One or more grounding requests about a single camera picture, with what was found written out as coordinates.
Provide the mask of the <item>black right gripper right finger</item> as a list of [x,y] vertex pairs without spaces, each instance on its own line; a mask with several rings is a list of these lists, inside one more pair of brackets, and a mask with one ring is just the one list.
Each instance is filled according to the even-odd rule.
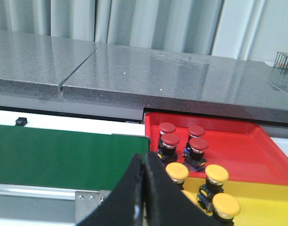
[[149,226],[219,226],[203,213],[172,181],[155,152],[144,163],[144,193]]

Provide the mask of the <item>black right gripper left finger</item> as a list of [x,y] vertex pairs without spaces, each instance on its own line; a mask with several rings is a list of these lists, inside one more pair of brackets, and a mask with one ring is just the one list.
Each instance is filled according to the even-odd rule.
[[142,155],[135,154],[108,197],[79,226],[141,226],[143,223]]

